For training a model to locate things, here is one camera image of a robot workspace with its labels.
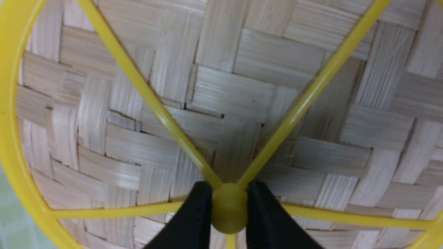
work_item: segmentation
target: green surface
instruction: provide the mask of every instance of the green surface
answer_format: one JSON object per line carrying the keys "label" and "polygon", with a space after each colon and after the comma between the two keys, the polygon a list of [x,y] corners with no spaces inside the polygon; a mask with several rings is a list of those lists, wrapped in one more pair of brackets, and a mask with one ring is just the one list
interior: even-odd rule
{"label": "green surface", "polygon": [[18,201],[1,166],[0,200],[0,249],[56,248]]}

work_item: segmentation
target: black clamp jaw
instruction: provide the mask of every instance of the black clamp jaw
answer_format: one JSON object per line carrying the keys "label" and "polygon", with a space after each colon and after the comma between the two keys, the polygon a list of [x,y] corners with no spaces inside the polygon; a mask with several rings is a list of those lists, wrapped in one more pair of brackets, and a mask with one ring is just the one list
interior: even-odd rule
{"label": "black clamp jaw", "polygon": [[[145,249],[209,249],[212,189],[196,182],[178,212]],[[293,219],[265,183],[248,189],[248,249],[323,249]]]}

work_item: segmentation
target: woven bamboo surface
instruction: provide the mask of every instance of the woven bamboo surface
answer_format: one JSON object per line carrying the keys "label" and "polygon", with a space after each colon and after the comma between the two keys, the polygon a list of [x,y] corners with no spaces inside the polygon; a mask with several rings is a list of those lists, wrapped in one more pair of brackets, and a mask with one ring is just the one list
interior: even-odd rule
{"label": "woven bamboo surface", "polygon": [[[372,0],[97,0],[138,69],[235,182]],[[392,0],[260,173],[285,203],[430,220],[443,209],[443,8]],[[77,0],[48,0],[23,56],[25,158],[53,209],[183,200],[201,174]],[[142,248],[173,214],[60,222],[91,249]],[[397,249],[422,231],[295,218],[327,249]],[[237,236],[245,249],[245,233]],[[213,231],[211,249],[225,237]]]}

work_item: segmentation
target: yellow hub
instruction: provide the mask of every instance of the yellow hub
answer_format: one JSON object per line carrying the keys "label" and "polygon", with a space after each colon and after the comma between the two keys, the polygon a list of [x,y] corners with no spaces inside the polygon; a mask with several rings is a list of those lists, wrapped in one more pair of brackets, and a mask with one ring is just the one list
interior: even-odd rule
{"label": "yellow hub", "polygon": [[237,184],[225,183],[212,195],[212,225],[225,234],[238,233],[248,222],[248,197]]}

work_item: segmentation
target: basket weave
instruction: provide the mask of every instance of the basket weave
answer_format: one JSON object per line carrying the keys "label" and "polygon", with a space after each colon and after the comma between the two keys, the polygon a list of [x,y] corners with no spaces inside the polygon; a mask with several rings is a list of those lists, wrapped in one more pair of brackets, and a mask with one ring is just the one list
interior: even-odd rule
{"label": "basket weave", "polygon": [[[235,182],[372,0],[97,0],[138,69]],[[392,0],[260,173],[285,203],[431,220],[443,209],[443,8]],[[25,158],[53,209],[183,200],[203,177],[77,0],[48,0],[17,90]],[[142,248],[173,214],[63,219],[86,248]],[[422,231],[295,220],[327,249],[397,249]],[[237,246],[245,249],[244,231]],[[213,230],[211,249],[225,247]]]}

